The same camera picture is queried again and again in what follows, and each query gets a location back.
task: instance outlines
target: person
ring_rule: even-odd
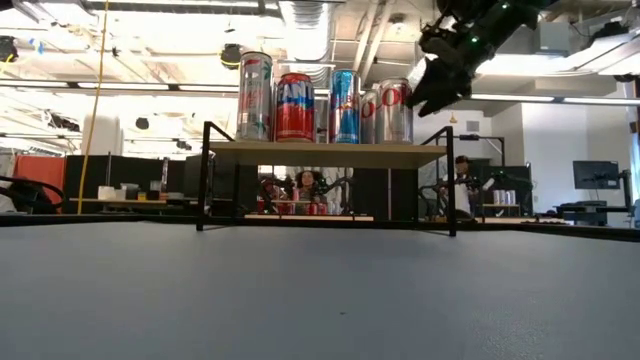
[[[455,163],[456,163],[455,207],[457,210],[457,217],[460,219],[471,219],[473,218],[472,212],[471,212],[471,200],[478,195],[478,189],[472,189],[469,187],[469,183],[463,182],[463,180],[471,179],[471,176],[469,174],[469,164],[471,163],[471,161],[469,160],[468,157],[461,155],[456,157]],[[440,195],[445,198],[448,196],[448,189],[446,184],[443,184],[440,187]]]
[[[314,203],[326,203],[327,199],[316,194],[316,185],[322,175],[317,171],[301,171],[296,175],[296,187],[298,188],[298,199],[312,201]],[[296,204],[296,214],[307,214],[309,205]]]

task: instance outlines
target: computer monitor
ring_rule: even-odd
[[[620,189],[617,161],[574,161],[573,182],[576,189]]]

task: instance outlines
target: man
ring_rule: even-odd
[[[473,218],[473,216],[471,215],[470,199],[473,199],[478,195],[478,190],[469,188],[469,183],[465,182],[465,180],[471,179],[469,175],[469,164],[470,161],[468,157],[464,155],[456,157],[455,207],[457,210],[457,217],[462,219]],[[447,176],[443,177],[442,180],[446,182]],[[446,199],[448,197],[448,194],[449,192],[445,183],[440,187],[440,196]]]

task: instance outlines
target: red bull can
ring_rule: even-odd
[[[315,142],[313,84],[305,74],[285,74],[276,95],[275,140]]]
[[[360,143],[376,143],[376,114],[379,104],[378,91],[370,90],[362,96],[360,103]]]
[[[330,143],[360,143],[360,76],[352,70],[331,74]]]
[[[265,53],[251,51],[240,58],[236,140],[271,141],[272,69]]]
[[[413,110],[407,105],[411,86],[405,78],[380,83],[380,112],[376,119],[378,144],[413,144]]]

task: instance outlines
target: black robotic arm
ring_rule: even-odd
[[[535,29],[538,14],[549,0],[437,0],[440,18],[422,29],[420,47],[437,55],[408,99],[422,102],[423,117],[471,95],[476,69],[494,57],[496,50],[521,26]],[[451,29],[441,24],[451,17]]]

